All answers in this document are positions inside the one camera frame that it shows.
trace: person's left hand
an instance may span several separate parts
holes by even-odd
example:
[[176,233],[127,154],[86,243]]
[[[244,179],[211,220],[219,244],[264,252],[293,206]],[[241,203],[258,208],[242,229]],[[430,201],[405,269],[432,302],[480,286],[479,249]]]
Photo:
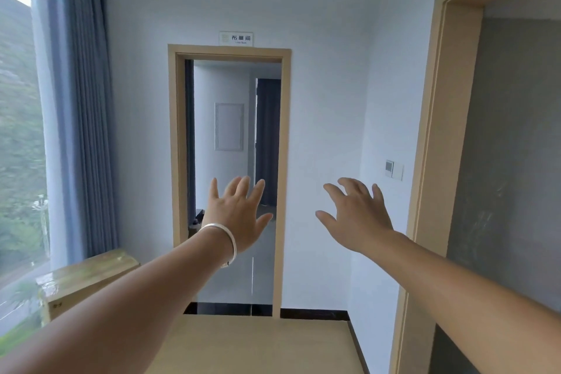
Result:
[[251,247],[273,218],[272,213],[267,213],[256,219],[265,181],[261,179],[257,182],[248,197],[249,181],[249,176],[233,179],[220,198],[218,181],[216,178],[212,179],[207,210],[202,218],[203,227],[210,223],[220,223],[230,229],[236,240],[238,253]]

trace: dark curtain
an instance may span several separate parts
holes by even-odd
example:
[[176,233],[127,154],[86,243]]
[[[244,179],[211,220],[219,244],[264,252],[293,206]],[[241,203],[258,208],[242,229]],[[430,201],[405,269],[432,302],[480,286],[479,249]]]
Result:
[[187,120],[187,221],[195,220],[195,83],[193,60],[185,61],[185,110]]
[[257,80],[255,180],[265,179],[264,206],[277,205],[281,81]]
[[35,1],[49,70],[39,91],[53,101],[57,124],[56,139],[46,137],[56,147],[46,151],[60,156],[47,163],[60,183],[64,225],[52,233],[64,234],[71,264],[119,246],[105,0]]

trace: white sign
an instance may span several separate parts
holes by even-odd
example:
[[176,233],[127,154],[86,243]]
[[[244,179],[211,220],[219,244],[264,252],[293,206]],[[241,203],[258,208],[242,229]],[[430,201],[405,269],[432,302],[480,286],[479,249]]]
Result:
[[253,47],[253,32],[221,31],[218,45]]

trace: black baseboard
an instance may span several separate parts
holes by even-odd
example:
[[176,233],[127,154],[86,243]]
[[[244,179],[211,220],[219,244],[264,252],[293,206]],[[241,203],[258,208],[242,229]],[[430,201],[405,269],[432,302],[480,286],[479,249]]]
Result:
[[352,341],[354,343],[354,348],[356,349],[356,353],[359,355],[360,364],[362,365],[362,370],[364,374],[370,374],[368,370],[368,365],[366,365],[366,359],[364,359],[364,354],[362,353],[362,349],[360,348],[360,343],[358,338],[356,337],[356,333],[354,332],[354,328],[352,326],[351,320],[348,321],[349,324],[349,331],[351,332]]
[[186,315],[273,316],[272,304],[204,303],[193,301]]
[[349,321],[347,311],[326,311],[320,309],[280,309],[280,317],[286,320]]

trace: hand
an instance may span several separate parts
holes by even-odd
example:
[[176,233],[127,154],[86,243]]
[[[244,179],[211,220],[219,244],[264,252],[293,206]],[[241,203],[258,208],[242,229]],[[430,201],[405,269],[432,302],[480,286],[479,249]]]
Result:
[[368,188],[356,179],[342,177],[338,183],[347,195],[338,186],[326,184],[323,187],[335,203],[337,219],[324,211],[317,211],[316,216],[335,241],[361,253],[372,237],[393,231],[384,196],[377,185],[372,185],[372,198]]
[[272,213],[267,213],[257,220],[255,219],[257,206],[265,188],[265,181],[261,179],[257,182],[251,195],[247,198],[249,180],[248,176],[243,179],[241,177],[233,179],[226,186],[224,195],[220,198],[218,181],[212,179],[207,210],[202,218],[202,226],[220,223],[230,229],[236,240],[238,253],[251,247],[273,218]]

